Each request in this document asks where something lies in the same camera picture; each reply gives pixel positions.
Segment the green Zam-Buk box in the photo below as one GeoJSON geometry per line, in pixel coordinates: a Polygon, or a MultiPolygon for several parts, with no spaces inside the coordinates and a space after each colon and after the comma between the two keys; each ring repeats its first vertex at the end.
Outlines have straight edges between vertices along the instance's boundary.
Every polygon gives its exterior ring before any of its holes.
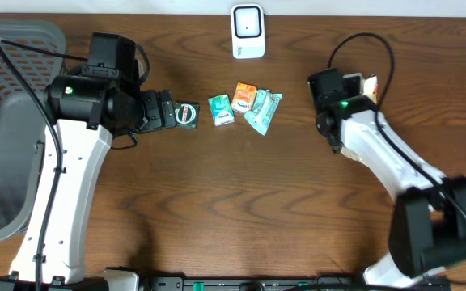
{"type": "Polygon", "coordinates": [[[175,106],[176,127],[196,129],[199,110],[200,105],[198,103],[177,103],[175,106]]]}

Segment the orange tissue pack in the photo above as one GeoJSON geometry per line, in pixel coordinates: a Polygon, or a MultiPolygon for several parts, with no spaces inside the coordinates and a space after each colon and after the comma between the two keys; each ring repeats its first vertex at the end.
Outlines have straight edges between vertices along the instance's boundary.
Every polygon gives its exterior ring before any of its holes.
{"type": "Polygon", "coordinates": [[[231,101],[232,110],[240,113],[251,111],[256,99],[256,90],[256,86],[238,82],[231,101]]]}

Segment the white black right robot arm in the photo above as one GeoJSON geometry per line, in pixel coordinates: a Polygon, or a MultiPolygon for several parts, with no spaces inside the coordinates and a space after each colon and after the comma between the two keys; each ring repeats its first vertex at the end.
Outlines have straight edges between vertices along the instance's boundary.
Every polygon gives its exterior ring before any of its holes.
{"type": "Polygon", "coordinates": [[[368,285],[407,288],[466,261],[466,178],[448,178],[389,127],[361,74],[308,77],[316,127],[336,154],[367,166],[394,203],[389,252],[362,273],[368,285]]]}

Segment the teal wrapper pack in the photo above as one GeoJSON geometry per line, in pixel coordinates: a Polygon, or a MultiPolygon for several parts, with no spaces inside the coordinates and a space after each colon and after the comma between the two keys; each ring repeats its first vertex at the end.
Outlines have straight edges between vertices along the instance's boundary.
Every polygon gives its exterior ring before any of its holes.
{"type": "Polygon", "coordinates": [[[244,114],[244,119],[265,136],[282,97],[283,94],[270,90],[256,90],[255,102],[252,109],[244,114]]]}

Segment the teal tissue pack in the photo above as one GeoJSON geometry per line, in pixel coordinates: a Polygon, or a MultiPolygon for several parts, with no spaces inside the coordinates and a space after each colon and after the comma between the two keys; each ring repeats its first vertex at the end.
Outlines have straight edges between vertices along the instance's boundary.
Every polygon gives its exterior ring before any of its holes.
{"type": "Polygon", "coordinates": [[[209,98],[208,103],[215,126],[230,124],[235,121],[228,95],[217,95],[209,98]]]}

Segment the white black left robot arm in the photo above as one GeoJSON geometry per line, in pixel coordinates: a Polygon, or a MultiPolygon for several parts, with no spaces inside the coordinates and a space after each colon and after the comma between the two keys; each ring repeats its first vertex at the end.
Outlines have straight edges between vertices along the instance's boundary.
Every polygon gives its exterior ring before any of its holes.
{"type": "Polygon", "coordinates": [[[44,158],[31,219],[0,290],[146,290],[127,268],[86,276],[85,240],[95,185],[115,137],[170,129],[169,91],[142,90],[150,72],[143,48],[123,36],[94,33],[88,57],[55,77],[36,100],[44,158]]]}

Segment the white blue snack bag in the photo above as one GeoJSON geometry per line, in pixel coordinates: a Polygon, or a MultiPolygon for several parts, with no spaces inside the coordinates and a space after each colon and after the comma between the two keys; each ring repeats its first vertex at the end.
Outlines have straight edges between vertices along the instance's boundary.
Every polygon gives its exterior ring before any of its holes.
{"type": "MultiPolygon", "coordinates": [[[[374,103],[377,103],[377,92],[378,92],[378,78],[375,74],[370,74],[367,78],[365,78],[362,95],[366,95],[374,103]]],[[[364,166],[366,165],[364,161],[350,149],[343,147],[341,149],[341,154],[347,158],[350,158],[356,162],[363,164],[364,166]]]]}

